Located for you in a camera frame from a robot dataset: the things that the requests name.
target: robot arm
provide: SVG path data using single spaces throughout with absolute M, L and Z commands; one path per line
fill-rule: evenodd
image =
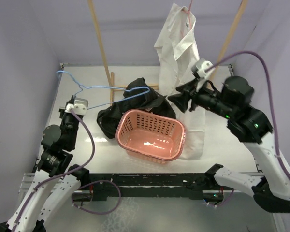
M 290 166 L 282 154 L 276 154 L 273 128 L 266 115 L 250 106 L 254 89 L 240 76 L 228 77 L 221 92 L 207 81 L 210 73 L 203 71 L 208 61 L 199 60 L 192 68 L 195 79 L 176 88 L 180 94 L 168 99 L 182 112 L 205 108 L 228 120 L 227 127 L 249 149 L 260 165 L 264 177 L 233 172 L 222 165 L 214 165 L 206 175 L 221 186 L 242 191 L 254 198 L 268 212 L 290 212 Z
M 88 101 L 72 96 L 65 108 L 61 108 L 61 125 L 51 125 L 43 132 L 43 153 L 37 165 L 34 180 L 21 205 L 8 222 L 0 224 L 0 232 L 45 231 L 44 227 L 51 216 L 61 207 L 64 201 L 81 186 L 89 171 L 79 169 L 64 177 L 59 187 L 51 194 L 59 177 L 48 182 L 45 180 L 63 174 L 73 157 L 66 151 L 75 149 L 79 121 L 71 114 L 73 111 L 80 117 L 86 114 Z

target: white lab coat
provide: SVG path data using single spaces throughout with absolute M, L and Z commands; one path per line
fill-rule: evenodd
M 172 95 L 175 88 L 194 79 L 191 67 L 199 60 L 194 38 L 195 16 L 188 8 L 173 3 L 162 31 L 154 45 L 160 60 L 159 93 Z M 194 112 L 180 112 L 171 104 L 176 117 L 186 127 L 186 140 L 180 156 L 186 160 L 201 157 L 205 137 L 205 110 L 197 107 Z

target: white panel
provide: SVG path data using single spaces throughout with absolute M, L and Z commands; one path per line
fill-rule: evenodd
M 75 78 L 86 86 L 108 85 L 104 67 L 65 67 Z M 149 84 L 158 82 L 159 67 L 110 67 L 115 73 L 115 83 L 125 85 L 139 77 L 144 77 Z M 215 77 L 217 87 L 221 88 L 223 80 L 230 75 L 228 67 L 219 67 Z M 55 105 L 50 118 L 50 124 L 59 124 L 58 108 L 78 90 L 77 85 L 63 74 L 60 82 Z M 116 99 L 122 92 L 116 93 Z M 78 97 L 88 99 L 89 107 L 109 102 L 110 91 L 107 89 L 84 90 Z M 137 159 L 126 154 L 125 150 L 117 145 L 115 139 L 107 139 L 99 128 L 96 118 L 98 111 L 107 108 L 100 107 L 88 111 L 84 122 L 88 125 L 96 144 L 96 153 L 93 160 L 87 165 L 92 173 L 204 173 L 215 163 L 222 164 L 237 172 L 256 172 L 256 165 L 251 153 L 238 142 L 226 128 L 226 119 L 211 112 L 206 112 L 206 133 L 203 156 L 200 160 L 187 161 L 177 159 L 167 165 L 158 165 Z M 76 150 L 71 165 L 83 164 L 91 153 L 91 143 L 86 131 L 80 126 L 78 131 Z

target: white shirt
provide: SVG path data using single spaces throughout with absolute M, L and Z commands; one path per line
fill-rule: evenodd
M 160 60 L 159 93 L 172 95 L 175 88 L 194 79 L 191 67 L 199 60 L 194 38 L 195 16 L 188 8 L 172 5 L 162 31 L 154 45 Z M 182 113 L 171 104 L 176 118 L 186 127 L 186 140 L 181 158 L 195 160 L 203 152 L 205 136 L 205 110 Z

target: floor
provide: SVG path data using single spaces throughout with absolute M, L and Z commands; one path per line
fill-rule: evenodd
M 107 78 L 102 66 L 67 66 L 74 77 L 85 86 L 105 85 Z M 110 72 L 115 73 L 115 85 L 123 86 L 139 77 L 144 77 L 147 84 L 157 84 L 160 68 L 158 66 L 110 66 Z M 223 80 L 230 76 L 229 67 L 221 66 L 215 76 L 215 85 L 221 89 Z M 78 86 L 67 74 L 63 74 L 57 96 L 50 115 L 49 124 L 60 124 L 59 107 L 65 105 L 71 95 L 78 91 Z M 89 106 L 108 103 L 110 90 L 84 90 L 78 97 L 88 99 Z M 115 92 L 115 100 L 123 98 L 122 92 Z M 206 112 L 205 143 L 203 154 L 197 160 L 185 160 L 181 157 L 167 165 L 160 165 L 144 161 L 126 154 L 117 145 L 115 139 L 108 139 L 99 128 L 96 118 L 98 111 L 108 105 L 89 110 L 84 117 L 96 144 L 93 160 L 87 165 L 92 173 L 204 173 L 215 163 L 222 164 L 229 169 L 244 173 L 257 171 L 251 153 L 226 128 L 226 119 L 211 112 Z M 86 131 L 80 126 L 77 135 L 76 149 L 71 165 L 84 163 L 91 153 L 91 143 Z
M 103 67 L 65 67 L 86 86 L 108 85 Z M 115 73 L 115 84 L 126 85 L 138 77 L 144 77 L 148 84 L 158 82 L 159 67 L 110 67 Z M 215 84 L 221 88 L 224 78 L 230 75 L 228 67 L 219 67 Z M 58 108 L 78 90 L 76 84 L 64 74 L 49 124 L 59 124 Z M 86 98 L 90 106 L 109 102 L 110 91 L 106 89 L 85 90 L 79 97 Z M 122 98 L 116 92 L 115 99 Z M 239 172 L 255 173 L 256 165 L 250 152 L 240 144 L 226 128 L 226 120 L 206 112 L 206 133 L 203 155 L 199 160 L 177 159 L 167 165 L 144 161 L 126 154 L 116 141 L 107 139 L 96 123 L 100 107 L 88 111 L 84 122 L 88 125 L 96 144 L 94 159 L 86 167 L 91 173 L 204 173 L 215 163 Z M 80 127 L 76 150 L 71 165 L 84 163 L 91 153 L 91 143 L 86 131 Z M 117 198 L 106 202 L 91 202 L 87 208 L 105 211 L 116 204 Z M 272 214 L 263 211 L 253 199 L 242 193 L 235 193 L 232 200 L 221 208 L 207 207 L 203 201 L 185 198 L 123 198 L 120 207 L 104 216 L 88 214 L 67 201 L 56 213 L 48 232 L 97 231 L 97 232 L 275 232 Z

